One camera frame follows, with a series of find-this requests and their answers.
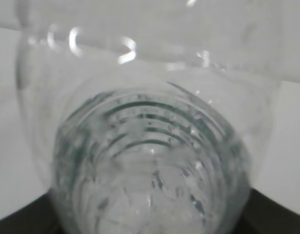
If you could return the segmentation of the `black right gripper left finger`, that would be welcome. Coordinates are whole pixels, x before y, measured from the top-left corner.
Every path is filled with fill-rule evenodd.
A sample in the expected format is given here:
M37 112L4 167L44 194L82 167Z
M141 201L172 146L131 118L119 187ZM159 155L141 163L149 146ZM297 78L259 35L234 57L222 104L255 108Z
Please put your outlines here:
M47 191L18 211L0 219L0 234L64 234L66 231Z

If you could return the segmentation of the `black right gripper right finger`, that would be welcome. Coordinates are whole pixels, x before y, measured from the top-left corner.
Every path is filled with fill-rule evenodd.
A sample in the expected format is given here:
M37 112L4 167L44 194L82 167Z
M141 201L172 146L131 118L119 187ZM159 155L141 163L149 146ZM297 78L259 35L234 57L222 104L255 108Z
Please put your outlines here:
M252 189L237 233L300 234L300 215Z

